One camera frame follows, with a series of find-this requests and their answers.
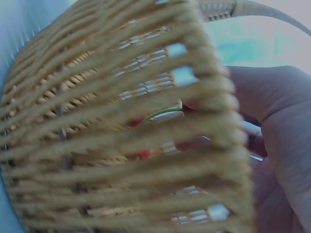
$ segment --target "tan woven strand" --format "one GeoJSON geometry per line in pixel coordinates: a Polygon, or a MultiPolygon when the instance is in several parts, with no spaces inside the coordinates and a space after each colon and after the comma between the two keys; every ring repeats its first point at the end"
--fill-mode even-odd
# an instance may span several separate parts
{"type": "Polygon", "coordinates": [[[0,106],[2,176],[25,229],[253,232],[239,105],[202,27],[235,6],[79,0],[25,46],[0,106]],[[176,43],[187,52],[170,57],[176,43]],[[181,67],[198,82],[176,86],[181,67]],[[181,101],[203,110],[130,123],[181,101]],[[208,148],[175,147],[200,136],[208,148]],[[222,221],[210,213],[217,204],[230,212],[222,221]]]}

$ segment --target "wicker basket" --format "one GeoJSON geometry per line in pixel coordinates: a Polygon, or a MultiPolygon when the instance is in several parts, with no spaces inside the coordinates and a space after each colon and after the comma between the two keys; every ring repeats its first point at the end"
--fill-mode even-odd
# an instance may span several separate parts
{"type": "Polygon", "coordinates": [[[26,45],[0,111],[2,175],[26,229],[253,231],[234,87],[202,27],[230,17],[234,1],[217,3],[214,12],[200,3],[214,14],[202,17],[189,0],[79,0],[26,45]],[[187,52],[168,56],[176,43],[187,52]],[[197,82],[176,86],[179,67],[197,82]],[[205,111],[129,125],[180,100],[205,111]],[[174,146],[201,135],[208,149],[174,146]],[[142,150],[151,157],[137,160],[142,150]],[[226,220],[210,216],[215,204],[226,220]]]}

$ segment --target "hand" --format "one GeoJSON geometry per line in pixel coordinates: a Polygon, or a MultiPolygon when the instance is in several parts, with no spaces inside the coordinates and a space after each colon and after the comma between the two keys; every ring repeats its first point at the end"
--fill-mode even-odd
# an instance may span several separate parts
{"type": "MultiPolygon", "coordinates": [[[[251,159],[258,232],[311,232],[311,77],[294,67],[229,70],[241,114],[261,126],[262,134],[245,129],[249,149],[265,157],[251,159]]],[[[205,139],[178,148],[198,143],[205,139]]]]}

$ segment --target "rattan handle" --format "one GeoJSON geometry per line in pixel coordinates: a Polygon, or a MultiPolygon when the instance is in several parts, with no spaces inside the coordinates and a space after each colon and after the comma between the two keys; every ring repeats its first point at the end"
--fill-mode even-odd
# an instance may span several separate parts
{"type": "Polygon", "coordinates": [[[247,0],[199,0],[205,22],[239,16],[266,16],[287,22],[311,36],[311,30],[275,8],[247,0]]]}

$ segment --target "woven basket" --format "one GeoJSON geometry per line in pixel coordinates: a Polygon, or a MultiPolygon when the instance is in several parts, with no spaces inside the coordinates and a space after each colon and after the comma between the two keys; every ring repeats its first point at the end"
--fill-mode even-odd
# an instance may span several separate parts
{"type": "Polygon", "coordinates": [[[0,111],[2,175],[25,229],[253,231],[234,87],[202,27],[234,3],[200,3],[202,15],[189,0],[79,0],[25,46],[0,111]],[[172,44],[186,52],[170,57],[172,44]],[[180,67],[197,82],[176,86],[180,67]],[[180,100],[204,111],[129,124],[180,100]],[[202,135],[208,149],[175,147],[202,135]],[[137,159],[142,150],[149,159],[137,159]],[[215,204],[226,220],[212,218],[215,204]]]}

